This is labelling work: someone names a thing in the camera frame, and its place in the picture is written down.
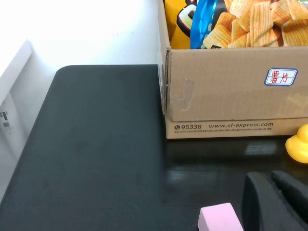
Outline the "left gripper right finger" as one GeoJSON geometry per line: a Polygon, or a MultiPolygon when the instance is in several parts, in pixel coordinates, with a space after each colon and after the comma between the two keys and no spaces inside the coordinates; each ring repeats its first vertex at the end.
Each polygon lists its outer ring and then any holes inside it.
{"type": "Polygon", "coordinates": [[[308,186],[283,171],[273,171],[271,179],[281,191],[287,204],[303,220],[308,220],[308,186]]]}

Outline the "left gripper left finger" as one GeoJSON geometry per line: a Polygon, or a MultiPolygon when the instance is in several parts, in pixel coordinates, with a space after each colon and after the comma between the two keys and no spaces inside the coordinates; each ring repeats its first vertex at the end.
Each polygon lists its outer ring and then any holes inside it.
{"type": "Polygon", "coordinates": [[[249,172],[244,181],[242,219],[245,231],[306,231],[303,221],[287,204],[271,174],[249,172]]]}

